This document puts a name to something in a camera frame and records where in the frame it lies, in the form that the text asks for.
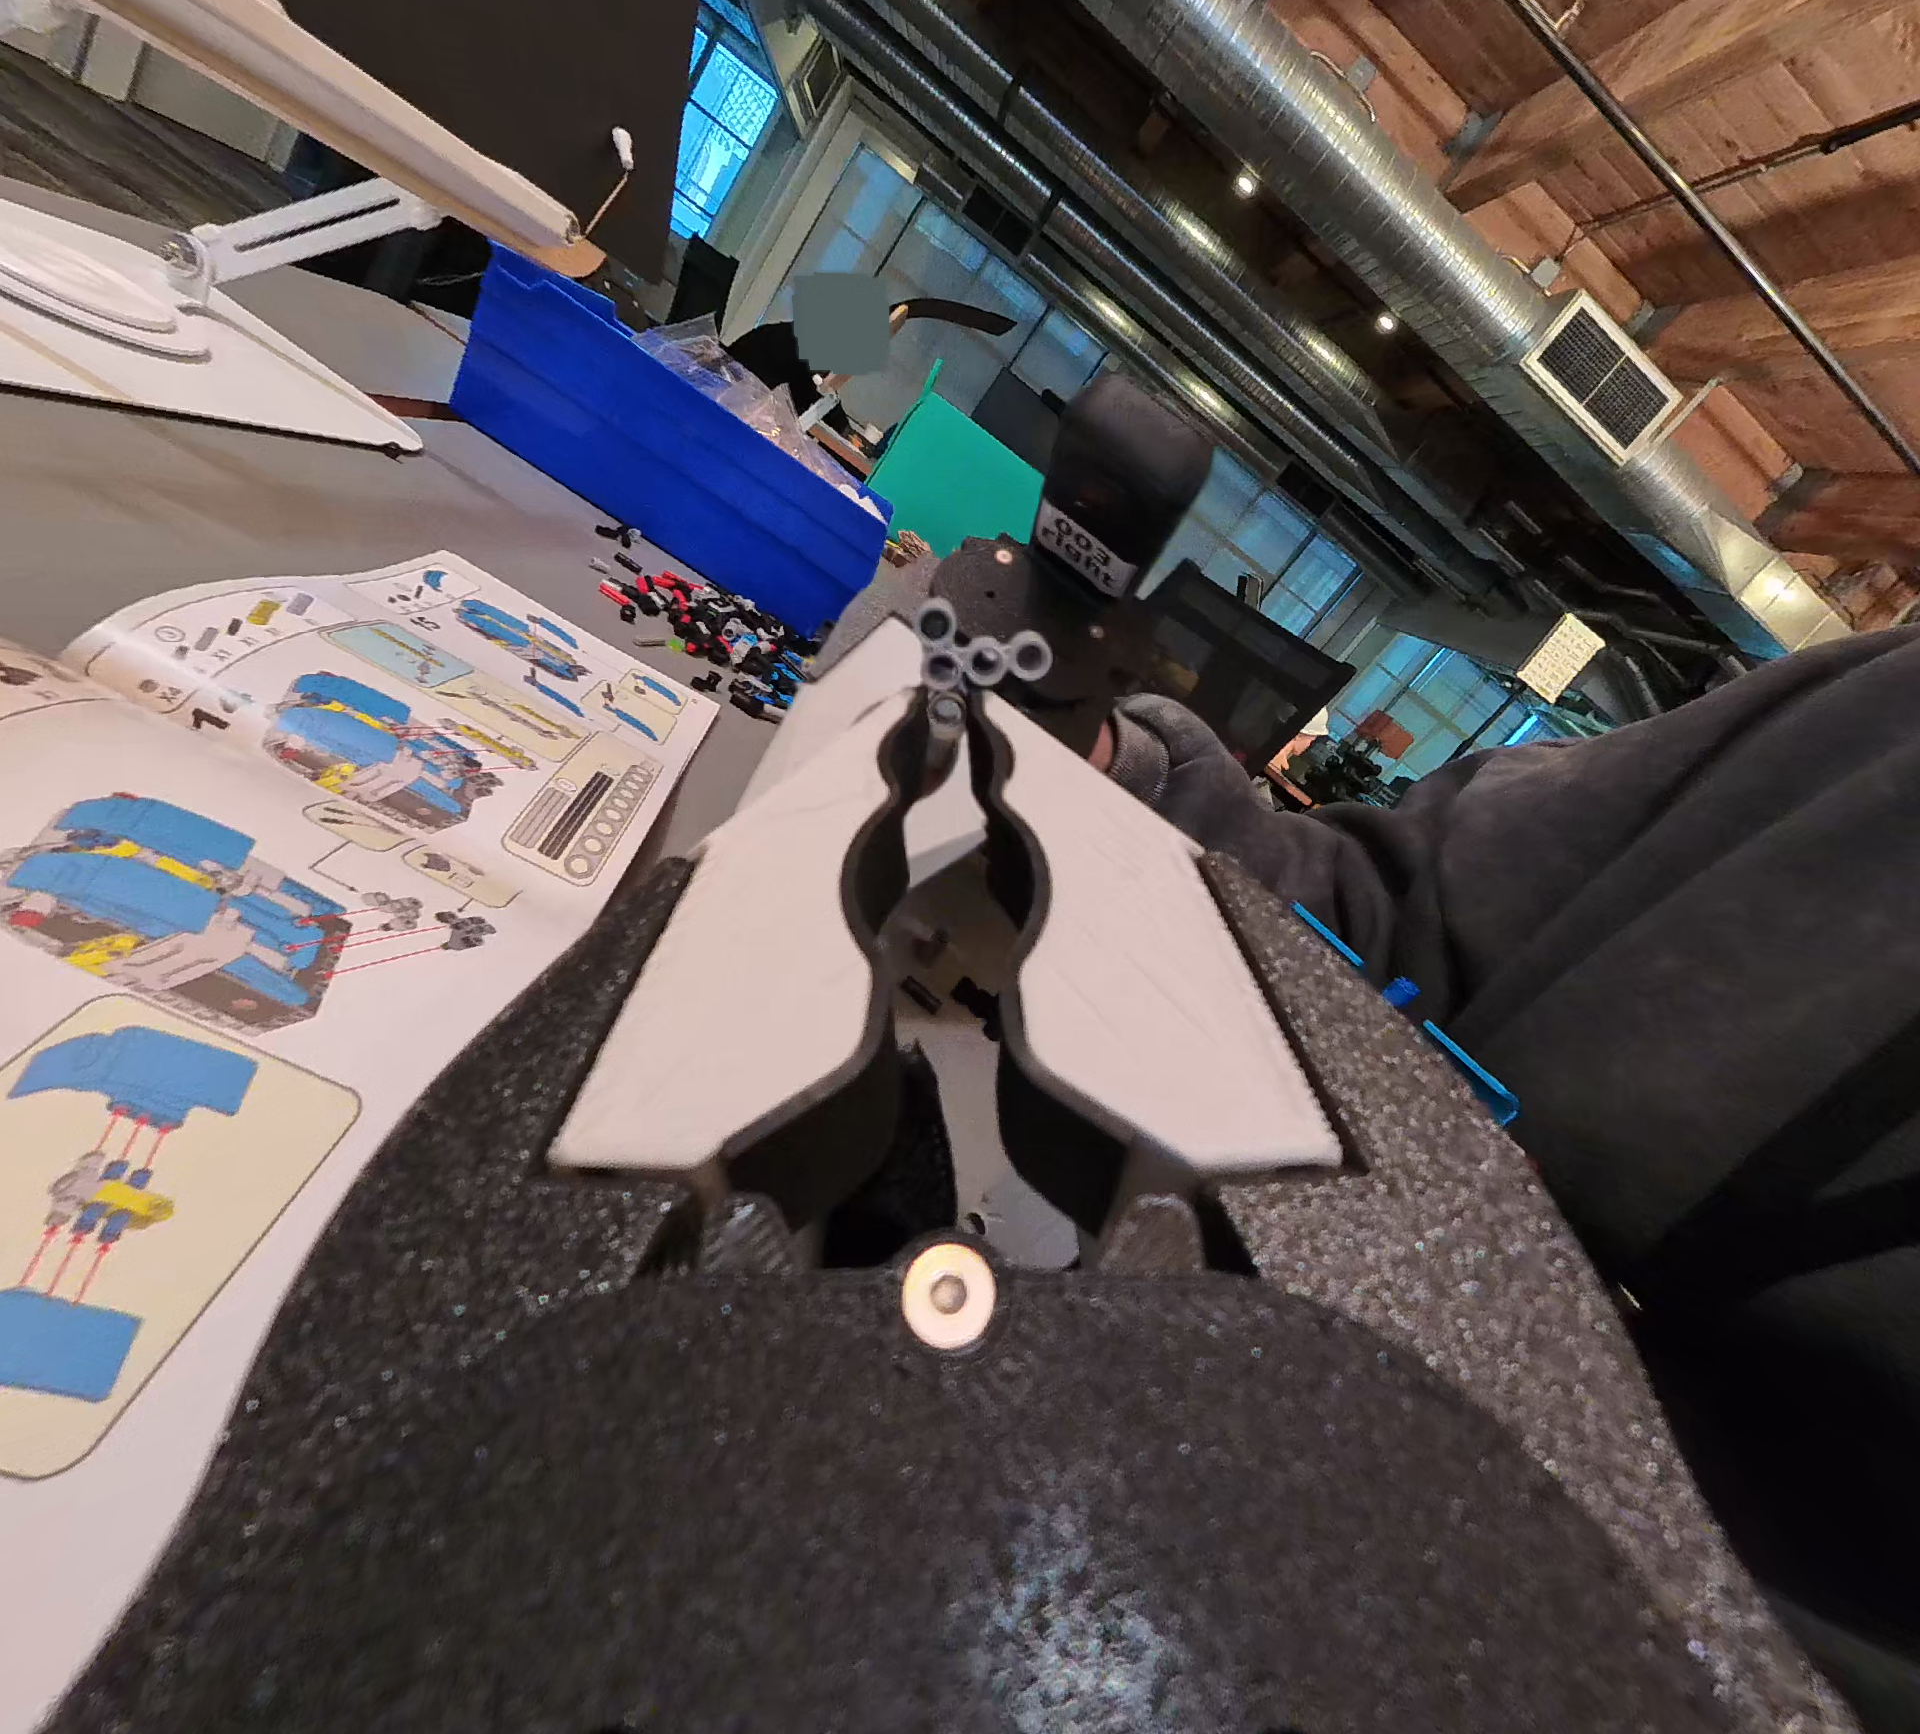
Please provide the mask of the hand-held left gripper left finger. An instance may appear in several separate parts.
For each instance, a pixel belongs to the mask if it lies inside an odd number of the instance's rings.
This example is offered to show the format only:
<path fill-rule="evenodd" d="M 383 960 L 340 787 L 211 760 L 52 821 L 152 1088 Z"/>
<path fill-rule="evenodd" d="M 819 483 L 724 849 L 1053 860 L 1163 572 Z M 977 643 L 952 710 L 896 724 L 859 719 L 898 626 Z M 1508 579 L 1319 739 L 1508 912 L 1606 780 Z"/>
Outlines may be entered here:
<path fill-rule="evenodd" d="M 909 889 L 917 688 L 717 827 L 546 1162 L 705 1178 L 881 1054 L 881 929 Z"/>

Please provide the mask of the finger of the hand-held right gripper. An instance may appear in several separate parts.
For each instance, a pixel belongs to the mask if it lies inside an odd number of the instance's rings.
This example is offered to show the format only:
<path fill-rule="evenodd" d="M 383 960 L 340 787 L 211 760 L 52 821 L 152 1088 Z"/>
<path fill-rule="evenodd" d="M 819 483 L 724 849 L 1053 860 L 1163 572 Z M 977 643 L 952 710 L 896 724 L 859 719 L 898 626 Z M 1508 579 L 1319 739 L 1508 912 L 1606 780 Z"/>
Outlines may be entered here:
<path fill-rule="evenodd" d="M 898 612 L 846 616 L 804 666 L 804 682 L 747 780 L 747 805 L 819 757 L 855 729 L 882 694 L 921 682 L 921 637 Z"/>

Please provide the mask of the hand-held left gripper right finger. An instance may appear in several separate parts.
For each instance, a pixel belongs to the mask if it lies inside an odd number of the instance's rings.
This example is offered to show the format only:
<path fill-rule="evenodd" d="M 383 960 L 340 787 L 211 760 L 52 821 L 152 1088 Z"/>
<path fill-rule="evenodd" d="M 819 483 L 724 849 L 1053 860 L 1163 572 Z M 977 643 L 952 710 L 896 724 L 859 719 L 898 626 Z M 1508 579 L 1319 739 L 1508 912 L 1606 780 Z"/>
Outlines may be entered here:
<path fill-rule="evenodd" d="M 1030 866 L 1003 1010 L 1021 1075 L 1187 1178 L 1344 1164 L 1198 844 L 1012 698 L 983 694 L 972 719 L 983 812 Z"/>

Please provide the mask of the grey beam with holes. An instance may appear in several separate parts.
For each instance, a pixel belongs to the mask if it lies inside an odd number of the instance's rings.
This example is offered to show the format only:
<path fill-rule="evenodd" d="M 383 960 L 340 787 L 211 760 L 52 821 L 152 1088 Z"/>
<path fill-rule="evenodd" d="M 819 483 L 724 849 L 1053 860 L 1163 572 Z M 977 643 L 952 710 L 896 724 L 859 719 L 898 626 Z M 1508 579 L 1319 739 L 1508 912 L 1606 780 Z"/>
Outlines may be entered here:
<path fill-rule="evenodd" d="M 1053 674 L 1053 646 L 1041 629 L 962 637 L 962 622 L 942 593 L 921 601 L 909 629 L 921 643 L 921 688 L 925 688 L 921 795 L 930 795 L 958 765 L 972 694 L 1041 682 Z"/>

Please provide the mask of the pile of building block parts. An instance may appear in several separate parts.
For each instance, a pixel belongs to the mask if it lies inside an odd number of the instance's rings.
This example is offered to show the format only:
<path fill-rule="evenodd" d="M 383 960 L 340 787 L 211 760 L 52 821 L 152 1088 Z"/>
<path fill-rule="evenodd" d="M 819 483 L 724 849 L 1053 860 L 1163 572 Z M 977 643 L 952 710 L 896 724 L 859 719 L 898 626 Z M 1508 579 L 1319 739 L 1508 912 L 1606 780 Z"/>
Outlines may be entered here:
<path fill-rule="evenodd" d="M 777 724 L 794 710 L 819 650 L 814 637 L 705 579 L 647 568 L 637 527 L 599 520 L 596 537 L 613 545 L 591 556 L 596 586 L 637 629 L 637 646 L 698 664 L 694 694 L 717 694 L 752 719 Z"/>

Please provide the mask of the building instruction booklet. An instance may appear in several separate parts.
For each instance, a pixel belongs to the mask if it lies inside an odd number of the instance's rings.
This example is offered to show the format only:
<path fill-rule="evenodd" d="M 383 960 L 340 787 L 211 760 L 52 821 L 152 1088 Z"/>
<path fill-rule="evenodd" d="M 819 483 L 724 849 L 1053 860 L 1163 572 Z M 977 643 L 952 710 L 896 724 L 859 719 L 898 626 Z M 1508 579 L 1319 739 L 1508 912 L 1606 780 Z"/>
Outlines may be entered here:
<path fill-rule="evenodd" d="M 453 554 L 4 643 L 4 1727 L 130 1603 L 357 1164 L 591 929 L 713 719 Z"/>

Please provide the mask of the person's right forearm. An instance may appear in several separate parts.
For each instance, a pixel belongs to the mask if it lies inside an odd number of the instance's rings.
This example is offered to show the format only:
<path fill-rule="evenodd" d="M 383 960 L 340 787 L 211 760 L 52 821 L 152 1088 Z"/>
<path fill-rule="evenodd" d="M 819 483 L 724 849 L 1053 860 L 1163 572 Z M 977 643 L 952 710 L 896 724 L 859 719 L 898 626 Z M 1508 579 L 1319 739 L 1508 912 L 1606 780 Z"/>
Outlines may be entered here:
<path fill-rule="evenodd" d="M 1247 765 L 1207 719 L 1159 694 L 1108 710 L 1097 765 L 1198 839 L 1229 856 L 1273 898 L 1303 905 L 1372 971 L 1439 951 L 1439 856 L 1456 780 L 1416 781 L 1393 809 L 1329 805 L 1282 812 L 1255 801 Z"/>

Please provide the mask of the white desk lamp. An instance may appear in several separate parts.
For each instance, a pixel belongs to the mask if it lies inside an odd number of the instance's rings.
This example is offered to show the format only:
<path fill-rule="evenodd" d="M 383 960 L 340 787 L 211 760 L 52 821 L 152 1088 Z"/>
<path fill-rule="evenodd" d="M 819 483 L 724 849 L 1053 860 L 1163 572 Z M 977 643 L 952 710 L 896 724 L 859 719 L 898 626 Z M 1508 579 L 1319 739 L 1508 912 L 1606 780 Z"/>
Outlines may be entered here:
<path fill-rule="evenodd" d="M 277 0 L 86 0 L 182 69 L 322 138 L 376 179 L 193 227 L 152 252 L 13 207 L 0 249 L 4 395 L 247 427 L 417 459 L 419 437 L 233 300 L 233 282 L 446 218 L 510 252 L 582 234 L 577 218 L 351 69 Z"/>

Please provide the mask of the teal green panel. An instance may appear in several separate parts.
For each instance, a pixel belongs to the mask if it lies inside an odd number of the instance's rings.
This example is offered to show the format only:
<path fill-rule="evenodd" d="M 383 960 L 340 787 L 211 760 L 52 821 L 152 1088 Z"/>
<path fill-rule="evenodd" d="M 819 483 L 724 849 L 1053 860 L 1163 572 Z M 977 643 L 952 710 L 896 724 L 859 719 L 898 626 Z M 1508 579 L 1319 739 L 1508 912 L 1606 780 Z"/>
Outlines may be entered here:
<path fill-rule="evenodd" d="M 1041 468 L 947 407 L 942 368 L 938 359 L 921 400 L 889 432 L 868 489 L 889 499 L 889 532 L 921 537 L 930 556 L 952 556 L 962 542 L 1021 545 L 1041 509 Z"/>

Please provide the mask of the blue plastic bin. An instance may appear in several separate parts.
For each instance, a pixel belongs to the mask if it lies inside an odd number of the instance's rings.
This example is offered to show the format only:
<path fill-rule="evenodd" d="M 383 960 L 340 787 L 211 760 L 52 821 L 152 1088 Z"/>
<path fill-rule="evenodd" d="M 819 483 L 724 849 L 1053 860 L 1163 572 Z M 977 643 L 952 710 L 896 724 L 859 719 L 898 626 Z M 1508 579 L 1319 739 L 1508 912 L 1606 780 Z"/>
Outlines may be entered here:
<path fill-rule="evenodd" d="M 510 249 L 478 278 L 453 416 L 798 637 L 881 579 L 882 509 L 647 359 L 607 292 Z"/>

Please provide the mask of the heap of clear plastic bags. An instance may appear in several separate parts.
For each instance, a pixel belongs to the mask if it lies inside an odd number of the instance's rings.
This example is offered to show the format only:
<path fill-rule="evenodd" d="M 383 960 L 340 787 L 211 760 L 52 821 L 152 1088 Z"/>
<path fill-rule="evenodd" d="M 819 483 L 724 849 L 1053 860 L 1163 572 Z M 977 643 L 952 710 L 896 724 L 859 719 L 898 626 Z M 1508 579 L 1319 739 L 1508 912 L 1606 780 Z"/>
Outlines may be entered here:
<path fill-rule="evenodd" d="M 788 395 L 765 389 L 743 365 L 733 365 L 717 321 L 678 321 L 637 329 L 637 347 L 668 372 L 691 379 L 705 400 L 717 400 L 733 420 L 752 427 L 765 442 L 788 451 L 804 475 L 855 495 L 855 475 L 814 442 L 814 427 L 855 432 L 846 408 L 819 400 L 794 416 Z"/>

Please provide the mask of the white air vent grille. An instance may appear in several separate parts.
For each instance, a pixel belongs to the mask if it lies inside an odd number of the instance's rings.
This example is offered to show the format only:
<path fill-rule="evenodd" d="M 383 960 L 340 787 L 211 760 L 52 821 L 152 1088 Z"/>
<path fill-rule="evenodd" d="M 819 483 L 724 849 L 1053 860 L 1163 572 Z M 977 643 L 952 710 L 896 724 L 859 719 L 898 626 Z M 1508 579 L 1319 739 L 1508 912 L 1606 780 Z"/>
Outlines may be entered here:
<path fill-rule="evenodd" d="M 1664 442 L 1686 395 L 1582 288 L 1565 292 L 1522 372 L 1615 460 Z"/>

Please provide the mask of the black ceiling pipe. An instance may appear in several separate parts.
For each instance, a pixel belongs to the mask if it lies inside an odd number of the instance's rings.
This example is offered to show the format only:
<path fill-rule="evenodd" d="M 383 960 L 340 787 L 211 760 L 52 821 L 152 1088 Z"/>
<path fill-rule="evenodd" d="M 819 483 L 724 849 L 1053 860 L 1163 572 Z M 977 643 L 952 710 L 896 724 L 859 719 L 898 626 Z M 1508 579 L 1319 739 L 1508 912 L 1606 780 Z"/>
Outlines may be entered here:
<path fill-rule="evenodd" d="M 1565 43 L 1540 0 L 1505 0 L 1505 13 L 1533 33 L 1533 43 L 1567 74 L 1582 103 L 1649 161 L 1670 201 L 1693 219 L 1697 234 L 1739 274 L 1739 282 L 1783 321 L 1788 341 L 1840 389 L 1840 400 L 1872 427 L 1872 437 L 1920 475 L 1916 446 L 1896 416 L 1856 385 L 1856 372 L 1830 353 L 1830 341 L 1788 307 L 1788 292 L 1763 274 L 1748 244 L 1709 209 L 1709 201 L 1670 161 L 1670 155 L 1637 127 L 1637 116 L 1606 88 L 1606 81 Z"/>

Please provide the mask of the white wall chart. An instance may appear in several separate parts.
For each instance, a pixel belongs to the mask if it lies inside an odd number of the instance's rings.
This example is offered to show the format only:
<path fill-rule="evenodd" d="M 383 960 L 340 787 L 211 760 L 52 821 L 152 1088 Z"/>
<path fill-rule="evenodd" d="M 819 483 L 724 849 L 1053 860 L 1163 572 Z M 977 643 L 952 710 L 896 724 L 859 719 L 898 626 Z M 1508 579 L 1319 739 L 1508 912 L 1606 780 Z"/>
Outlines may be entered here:
<path fill-rule="evenodd" d="M 1560 704 L 1597 656 L 1606 637 L 1577 616 L 1560 616 L 1560 626 L 1514 666 L 1514 682 L 1540 704 Z"/>

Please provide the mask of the silver ventilation duct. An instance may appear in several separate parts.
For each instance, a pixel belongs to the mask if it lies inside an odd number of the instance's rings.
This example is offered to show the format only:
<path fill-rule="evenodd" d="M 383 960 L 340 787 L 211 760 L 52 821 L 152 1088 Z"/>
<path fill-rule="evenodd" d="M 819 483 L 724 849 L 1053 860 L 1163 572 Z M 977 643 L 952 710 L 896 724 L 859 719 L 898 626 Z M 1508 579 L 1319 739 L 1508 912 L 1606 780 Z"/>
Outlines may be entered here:
<path fill-rule="evenodd" d="M 1287 437 L 1303 460 L 1401 532 L 1420 568 L 1451 593 L 1491 593 L 1501 568 L 1545 579 L 1501 542 L 1522 479 L 1560 479 L 1608 537 L 1619 537 L 1674 593 L 1686 593 L 1733 646 L 1783 656 L 1840 643 L 1853 626 L 1807 572 L 1771 554 L 1670 437 L 1615 468 L 1527 372 L 1522 359 L 1545 329 L 1540 292 L 1508 258 L 1442 201 L 1431 179 L 1383 138 L 1344 83 L 1282 26 L 1242 45 L 1221 0 L 1151 0 L 1125 26 L 1122 0 L 1097 0 L 1106 26 L 1171 83 L 1207 129 L 1239 143 L 1303 231 L 1380 307 L 1467 385 L 1477 416 L 1393 408 L 1364 368 L 1287 307 L 1251 288 L 1229 244 L 1208 234 L 1180 201 L 1133 183 L 1078 138 L 993 45 L 958 0 L 814 0 L 842 3 L 842 45 L 881 74 L 938 69 L 938 103 L 970 103 L 1017 155 L 1053 161 L 1065 196 L 1122 219 L 1187 307 L 1207 307 L 1229 353 L 1262 379 L 1282 379 Z"/>

